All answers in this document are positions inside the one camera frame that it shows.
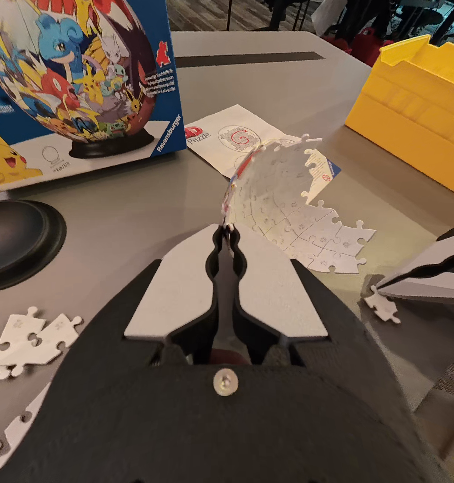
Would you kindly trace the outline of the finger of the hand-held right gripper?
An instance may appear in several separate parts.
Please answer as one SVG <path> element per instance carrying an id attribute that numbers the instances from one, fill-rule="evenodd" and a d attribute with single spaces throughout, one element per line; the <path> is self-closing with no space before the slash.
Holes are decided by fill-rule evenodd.
<path id="1" fill-rule="evenodd" d="M 378 288 L 409 278 L 431 278 L 454 268 L 454 236 L 435 241 L 415 258 L 385 276 Z"/>
<path id="2" fill-rule="evenodd" d="M 454 303 L 454 269 L 412 269 L 376 284 L 388 298 Z"/>

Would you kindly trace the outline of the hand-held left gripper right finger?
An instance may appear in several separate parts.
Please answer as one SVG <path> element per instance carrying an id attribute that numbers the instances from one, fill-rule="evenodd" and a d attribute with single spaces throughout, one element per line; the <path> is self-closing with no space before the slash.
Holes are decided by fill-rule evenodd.
<path id="1" fill-rule="evenodd" d="M 242 224 L 232 226 L 234 271 L 242 312 L 286 339 L 325 339 L 320 315 L 288 255 Z"/>

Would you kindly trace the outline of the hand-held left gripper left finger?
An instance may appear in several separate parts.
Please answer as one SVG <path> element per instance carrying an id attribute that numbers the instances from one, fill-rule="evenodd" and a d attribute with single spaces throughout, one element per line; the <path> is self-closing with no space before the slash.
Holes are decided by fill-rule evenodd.
<path id="1" fill-rule="evenodd" d="M 220 226 L 208 225 L 162 258 L 124 336 L 166 339 L 206 316 L 216 301 Z"/>

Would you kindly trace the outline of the white puzzle piece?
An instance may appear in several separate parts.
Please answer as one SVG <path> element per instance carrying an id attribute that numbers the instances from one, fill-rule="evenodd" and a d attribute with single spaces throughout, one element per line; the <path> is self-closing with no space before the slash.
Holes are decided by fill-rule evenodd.
<path id="1" fill-rule="evenodd" d="M 374 314 L 383 322 L 392 322 L 395 324 L 400 324 L 401 321 L 398 317 L 396 317 L 396 313 L 398 312 L 396 304 L 387 299 L 387 297 L 378 293 L 377 288 L 372 285 L 370 287 L 371 295 L 365 297 L 363 300 L 368 305 L 370 309 L 374 312 Z"/>

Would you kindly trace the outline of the partly built puzzle ball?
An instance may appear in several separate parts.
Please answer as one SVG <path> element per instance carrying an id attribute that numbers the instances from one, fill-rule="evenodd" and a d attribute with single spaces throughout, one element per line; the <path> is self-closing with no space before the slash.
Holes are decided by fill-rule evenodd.
<path id="1" fill-rule="evenodd" d="M 359 274 L 360 256 L 376 230 L 345 225 L 320 199 L 339 168 L 318 149 L 320 139 L 269 141 L 237 166 L 222 206 L 226 228 L 246 226 L 291 259 L 319 273 Z"/>

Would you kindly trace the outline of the pile of white jigsaw parts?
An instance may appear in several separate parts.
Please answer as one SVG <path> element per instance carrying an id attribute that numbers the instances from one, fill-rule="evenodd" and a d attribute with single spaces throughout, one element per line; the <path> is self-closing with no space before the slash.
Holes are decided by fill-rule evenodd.
<path id="1" fill-rule="evenodd" d="M 59 345 L 69 348 L 79 337 L 76 326 L 82 324 L 79 316 L 72 319 L 59 314 L 50 323 L 37 317 L 39 309 L 29 307 L 26 314 L 12 314 L 0 336 L 0 381 L 17 378 L 26 366 L 45 366 L 62 355 Z M 7 451 L 0 455 L 0 469 L 21 443 L 49 390 L 48 383 L 25 409 L 4 430 Z M 0 440 L 0 452 L 4 442 Z"/>

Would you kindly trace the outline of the black ball stand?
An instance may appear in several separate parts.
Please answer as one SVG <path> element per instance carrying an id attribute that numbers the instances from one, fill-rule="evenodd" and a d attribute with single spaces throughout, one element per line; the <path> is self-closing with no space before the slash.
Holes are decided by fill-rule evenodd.
<path id="1" fill-rule="evenodd" d="M 49 204 L 0 201 L 0 291 L 28 280 L 61 250 L 67 225 Z"/>

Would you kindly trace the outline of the blue puzzle box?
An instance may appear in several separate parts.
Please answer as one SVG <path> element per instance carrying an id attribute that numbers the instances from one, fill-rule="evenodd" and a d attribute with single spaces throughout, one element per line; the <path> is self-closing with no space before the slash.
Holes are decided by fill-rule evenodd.
<path id="1" fill-rule="evenodd" d="M 0 1 L 0 193 L 186 148 L 166 1 Z"/>

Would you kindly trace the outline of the yellow plastic bin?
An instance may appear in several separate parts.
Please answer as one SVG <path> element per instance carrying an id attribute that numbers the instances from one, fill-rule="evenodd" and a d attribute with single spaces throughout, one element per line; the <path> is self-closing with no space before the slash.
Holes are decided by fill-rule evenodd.
<path id="1" fill-rule="evenodd" d="M 454 44 L 381 47 L 345 125 L 454 192 Z"/>

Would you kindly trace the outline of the white instruction sheet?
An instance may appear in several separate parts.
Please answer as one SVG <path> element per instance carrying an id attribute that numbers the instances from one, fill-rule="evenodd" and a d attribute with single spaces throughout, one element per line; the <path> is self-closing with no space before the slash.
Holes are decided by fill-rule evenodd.
<path id="1" fill-rule="evenodd" d="M 187 147 L 229 179 L 225 203 L 271 195 L 284 208 L 318 196 L 340 168 L 318 149 L 322 138 L 283 133 L 239 104 L 185 127 Z"/>

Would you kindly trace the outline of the hanging white paper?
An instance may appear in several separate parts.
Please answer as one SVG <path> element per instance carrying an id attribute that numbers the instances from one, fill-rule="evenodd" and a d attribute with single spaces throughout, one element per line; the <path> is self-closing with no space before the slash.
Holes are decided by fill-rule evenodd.
<path id="1" fill-rule="evenodd" d="M 311 15 L 315 34 L 324 36 L 325 32 L 333 26 L 345 9 L 347 1 L 322 1 Z"/>

